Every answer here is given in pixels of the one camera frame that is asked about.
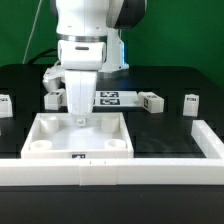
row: black table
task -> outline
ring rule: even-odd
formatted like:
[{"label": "black table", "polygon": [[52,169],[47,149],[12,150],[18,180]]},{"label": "black table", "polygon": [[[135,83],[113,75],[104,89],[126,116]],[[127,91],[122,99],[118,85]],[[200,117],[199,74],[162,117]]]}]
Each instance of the black table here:
[{"label": "black table", "polygon": [[[9,94],[13,118],[0,119],[0,157],[20,158],[33,119],[44,110],[45,65],[0,69],[0,93]],[[200,96],[197,119],[224,139],[224,91],[186,67],[131,67],[97,90],[152,91],[165,99],[162,114],[141,108],[113,108],[124,114],[135,157],[204,158],[190,136],[193,118],[183,117],[185,94]],[[109,111],[95,107],[94,112]],[[223,186],[34,186],[0,187],[1,223],[222,223]]]}]

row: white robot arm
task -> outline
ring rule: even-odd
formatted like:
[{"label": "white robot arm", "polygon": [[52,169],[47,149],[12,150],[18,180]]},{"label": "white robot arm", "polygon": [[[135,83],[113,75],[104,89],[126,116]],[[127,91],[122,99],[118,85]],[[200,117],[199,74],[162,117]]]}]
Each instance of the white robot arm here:
[{"label": "white robot arm", "polygon": [[92,113],[97,72],[106,60],[107,28],[135,26],[145,14],[146,0],[51,0],[51,6],[58,13],[68,112],[84,126]]}]

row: small white block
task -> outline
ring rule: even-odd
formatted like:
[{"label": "small white block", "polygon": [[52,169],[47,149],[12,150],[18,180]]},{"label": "small white block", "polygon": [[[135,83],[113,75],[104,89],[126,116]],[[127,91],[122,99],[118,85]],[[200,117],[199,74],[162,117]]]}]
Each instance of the small white block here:
[{"label": "small white block", "polygon": [[199,96],[198,95],[185,95],[184,99],[184,116],[198,116]]},{"label": "small white block", "polygon": [[164,99],[153,92],[140,92],[139,101],[143,108],[150,113],[162,113],[164,109]]},{"label": "small white block", "polygon": [[67,104],[65,89],[58,89],[45,95],[44,104],[46,110],[58,110],[61,106],[65,106]]},{"label": "small white block", "polygon": [[0,118],[12,116],[12,102],[9,95],[0,95]]}]

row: green background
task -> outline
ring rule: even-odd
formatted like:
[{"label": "green background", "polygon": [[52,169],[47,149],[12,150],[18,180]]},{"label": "green background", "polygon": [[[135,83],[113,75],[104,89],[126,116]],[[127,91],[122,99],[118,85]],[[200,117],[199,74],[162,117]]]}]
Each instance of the green background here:
[{"label": "green background", "polygon": [[[22,63],[38,3],[1,0],[0,66]],[[44,0],[28,59],[57,46],[49,5]],[[148,0],[144,19],[123,34],[130,65],[190,66],[224,88],[223,0]]]}]

